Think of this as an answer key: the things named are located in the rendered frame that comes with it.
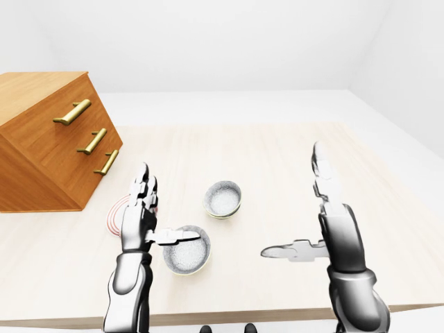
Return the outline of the wooden cabinet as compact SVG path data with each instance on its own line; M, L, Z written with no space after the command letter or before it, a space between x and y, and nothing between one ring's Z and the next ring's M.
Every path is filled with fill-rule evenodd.
M121 145L86 71L0 75L0 212L83 210Z

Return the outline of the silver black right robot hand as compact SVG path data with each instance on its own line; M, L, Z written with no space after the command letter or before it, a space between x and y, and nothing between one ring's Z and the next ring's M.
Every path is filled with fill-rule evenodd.
M290 244L270 246L261 251L262 257L285 258L290 262L312 262L328 257L336 271L359 273L366 270L364 245L354 213L341 200L341 186L326 150L315 142L311 155L314 172L314 193L321 199L318 220L323 239L312 244L297 239Z

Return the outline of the medium wooden drawer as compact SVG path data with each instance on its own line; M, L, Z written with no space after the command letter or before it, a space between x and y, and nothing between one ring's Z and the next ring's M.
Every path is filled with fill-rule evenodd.
M94 170L101 169L108 154L121 145L108 113L100 104L89 106L68 126L50 121L30 150L52 180L72 191L78 184L91 187L100 180Z

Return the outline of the small wooden drawer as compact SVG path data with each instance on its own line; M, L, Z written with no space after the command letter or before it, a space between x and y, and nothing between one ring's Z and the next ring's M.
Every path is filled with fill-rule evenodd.
M114 127L105 128L107 134L90 155L79 153L77 148L85 148L94 138L93 131L82 131L79 137L68 141L68 146L62 150L61 161L55 168L58 184L76 204L76 210L85 208L94 190L104 177L93 170L101 169L108 160L106 153L119 149L122 140Z

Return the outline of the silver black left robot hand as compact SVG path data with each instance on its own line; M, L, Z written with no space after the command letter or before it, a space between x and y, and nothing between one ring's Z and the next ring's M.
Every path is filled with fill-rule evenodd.
M123 213L121 225L122 251L148 252L152 244L174 246L184 241L200 238L198 232L157 230L157 178L152 176L147 163L143 162L137 176L130 185L128 205Z

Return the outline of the white plate with red rings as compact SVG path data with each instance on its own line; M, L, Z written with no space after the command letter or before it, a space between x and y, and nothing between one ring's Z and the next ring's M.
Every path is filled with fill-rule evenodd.
M142 226L144 222L144 218L153 214L157 215L157 206L158 206L159 198L157 194L151 194L148 196L148 199L144 199L145 208L142 208L139 214L139 225ZM124 215L126 212L126 208L130 202L130 195L127 194L121 197L109 210L107 219L106 219L106 227L108 232L116 237L121 237L121 228L124 221Z

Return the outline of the black speckled bowl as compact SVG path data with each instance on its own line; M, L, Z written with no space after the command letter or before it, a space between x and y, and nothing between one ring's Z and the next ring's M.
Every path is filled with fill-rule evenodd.
M233 181L222 180L214 183L205 192L203 207L216 219L227 219L235 214L241 206L242 192Z
M190 275L202 269L208 261L211 242L206 231L196 225L185 225L180 229L197 232L200 238L181 241L173 246L164 246L164 262L172 272L178 275Z

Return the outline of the large wooden drawer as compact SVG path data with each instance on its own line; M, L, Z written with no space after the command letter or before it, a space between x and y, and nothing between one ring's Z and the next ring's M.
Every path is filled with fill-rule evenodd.
M0 75L0 134L47 168L106 150L114 126L86 71Z

